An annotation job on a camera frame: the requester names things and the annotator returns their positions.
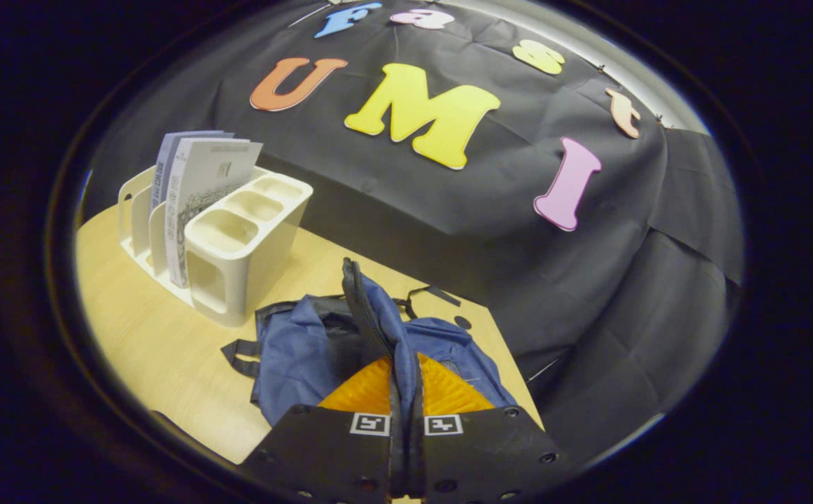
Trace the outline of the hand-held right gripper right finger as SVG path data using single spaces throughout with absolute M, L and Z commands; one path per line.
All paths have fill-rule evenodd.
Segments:
M 417 365 L 409 488 L 419 500 L 531 503 L 570 478 L 570 460 L 522 406 L 496 407 L 423 354 Z

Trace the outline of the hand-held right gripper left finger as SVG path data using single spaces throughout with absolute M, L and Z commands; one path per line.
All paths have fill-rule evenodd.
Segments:
M 317 405 L 295 404 L 239 470 L 291 503 L 390 503 L 402 484 L 393 363 L 378 358 Z

